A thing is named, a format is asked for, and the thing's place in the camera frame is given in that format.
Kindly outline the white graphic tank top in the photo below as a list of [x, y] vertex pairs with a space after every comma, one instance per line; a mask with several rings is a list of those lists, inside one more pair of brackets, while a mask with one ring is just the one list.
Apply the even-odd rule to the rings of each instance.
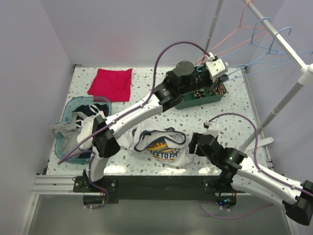
[[170, 167], [186, 167], [193, 162], [189, 153], [190, 140], [174, 127], [162, 128], [145, 120], [127, 131], [118, 140], [133, 155], [149, 154]]

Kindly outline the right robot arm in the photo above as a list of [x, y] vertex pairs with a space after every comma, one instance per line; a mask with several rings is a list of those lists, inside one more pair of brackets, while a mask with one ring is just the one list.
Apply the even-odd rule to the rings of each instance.
[[310, 225], [313, 217], [313, 184], [287, 178], [265, 167], [257, 166], [251, 157], [235, 149], [223, 147], [216, 137], [193, 133], [189, 152], [206, 157], [221, 170], [209, 183], [218, 192], [242, 191], [278, 206], [291, 220]]

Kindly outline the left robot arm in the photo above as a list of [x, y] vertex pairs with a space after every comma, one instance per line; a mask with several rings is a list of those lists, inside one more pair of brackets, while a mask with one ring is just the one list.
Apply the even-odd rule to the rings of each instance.
[[201, 70], [188, 61], [179, 62], [168, 71], [162, 83], [135, 105], [113, 116], [97, 116], [93, 120], [90, 138], [95, 155], [86, 169], [84, 186], [90, 192], [101, 188], [105, 160], [120, 150], [117, 140], [142, 121], [166, 112], [182, 102], [184, 94], [199, 89], [212, 90], [228, 79], [228, 66], [222, 59], [206, 62]]

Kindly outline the green compartment tray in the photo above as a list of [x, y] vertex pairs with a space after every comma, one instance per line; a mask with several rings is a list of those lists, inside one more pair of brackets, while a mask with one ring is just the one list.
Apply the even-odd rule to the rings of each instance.
[[220, 82], [212, 90], [200, 89], [182, 96], [182, 102], [175, 106], [176, 109], [186, 109], [195, 106], [219, 102], [226, 94], [227, 89], [224, 82], [228, 81], [228, 75], [223, 74], [219, 78]]

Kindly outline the red folded cloth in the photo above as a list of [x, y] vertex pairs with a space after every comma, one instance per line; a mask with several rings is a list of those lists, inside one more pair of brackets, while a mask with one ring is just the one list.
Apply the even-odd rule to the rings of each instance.
[[132, 72], [133, 69], [98, 69], [88, 94], [105, 97], [110, 102], [128, 102], [131, 96]]

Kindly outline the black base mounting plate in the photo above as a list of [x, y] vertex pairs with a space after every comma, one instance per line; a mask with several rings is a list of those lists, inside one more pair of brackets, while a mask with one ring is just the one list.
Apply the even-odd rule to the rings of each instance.
[[217, 176], [104, 176], [96, 183], [109, 193], [109, 203], [120, 200], [212, 201], [230, 207], [237, 203], [231, 188], [213, 186]]

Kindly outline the white cloth in basket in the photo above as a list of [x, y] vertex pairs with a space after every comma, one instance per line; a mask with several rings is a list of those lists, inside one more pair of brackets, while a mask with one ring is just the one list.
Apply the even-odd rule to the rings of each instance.
[[[81, 141], [83, 141], [85, 138], [87, 138], [89, 135], [92, 134], [93, 121], [97, 116], [101, 116], [102, 118], [105, 118], [104, 112], [100, 111], [96, 115], [90, 116], [82, 121], [82, 129], [81, 129], [80, 134], [77, 136], [78, 143], [80, 143]], [[93, 137], [91, 137], [86, 142], [81, 144], [79, 148], [81, 150], [89, 150], [90, 148], [92, 148], [92, 140], [93, 140]]]

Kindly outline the blue laundry basket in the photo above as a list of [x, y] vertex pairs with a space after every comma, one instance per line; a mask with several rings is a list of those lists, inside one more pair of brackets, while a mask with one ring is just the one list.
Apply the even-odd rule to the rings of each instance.
[[63, 159], [78, 144], [80, 140], [78, 136], [84, 124], [92, 126], [95, 116], [107, 117], [111, 112], [111, 102], [103, 96], [79, 96], [69, 101], [65, 106], [61, 122], [51, 127], [56, 139], [54, 152], [58, 159]]

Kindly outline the grey cloth over basket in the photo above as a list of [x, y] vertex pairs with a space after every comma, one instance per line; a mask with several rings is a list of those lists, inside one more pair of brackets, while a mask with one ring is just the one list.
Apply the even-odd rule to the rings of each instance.
[[77, 144], [77, 136], [82, 129], [82, 121], [87, 116], [82, 112], [73, 112], [69, 121], [63, 121], [52, 125], [51, 131], [56, 139], [55, 153], [62, 159]]

